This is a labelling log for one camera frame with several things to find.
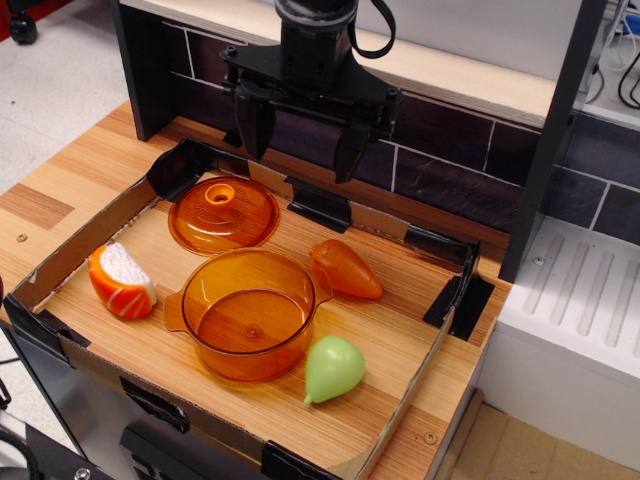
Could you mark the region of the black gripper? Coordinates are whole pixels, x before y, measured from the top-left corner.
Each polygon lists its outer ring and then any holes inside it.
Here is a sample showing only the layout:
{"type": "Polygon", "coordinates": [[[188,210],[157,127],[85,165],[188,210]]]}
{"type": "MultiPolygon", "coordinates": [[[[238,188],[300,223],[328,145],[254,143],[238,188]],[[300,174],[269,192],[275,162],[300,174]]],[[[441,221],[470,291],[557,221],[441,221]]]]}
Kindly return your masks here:
{"type": "Polygon", "coordinates": [[[225,47],[224,90],[232,98],[247,153],[261,160],[270,145],[276,112],[283,110],[342,127],[334,153],[335,182],[352,180],[369,142],[388,139],[402,102],[399,89],[371,74],[357,60],[388,54],[390,38],[378,50],[357,45],[355,23],[323,29],[284,20],[281,42],[270,46],[225,47]]]}

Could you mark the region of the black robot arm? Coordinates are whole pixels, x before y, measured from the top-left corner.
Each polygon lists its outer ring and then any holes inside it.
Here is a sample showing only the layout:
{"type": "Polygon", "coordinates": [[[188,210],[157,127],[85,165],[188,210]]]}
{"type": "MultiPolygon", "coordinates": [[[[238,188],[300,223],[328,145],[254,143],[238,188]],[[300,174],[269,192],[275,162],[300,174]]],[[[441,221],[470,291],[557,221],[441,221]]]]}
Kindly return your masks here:
{"type": "Polygon", "coordinates": [[[272,46],[227,46],[223,91],[231,98],[247,152],[261,159],[277,111],[334,125],[341,130],[334,153],[335,180],[352,179],[367,147],[392,136],[403,101],[399,88],[368,72],[359,57],[378,50],[357,44],[355,1],[278,1],[280,42],[272,46]]]}

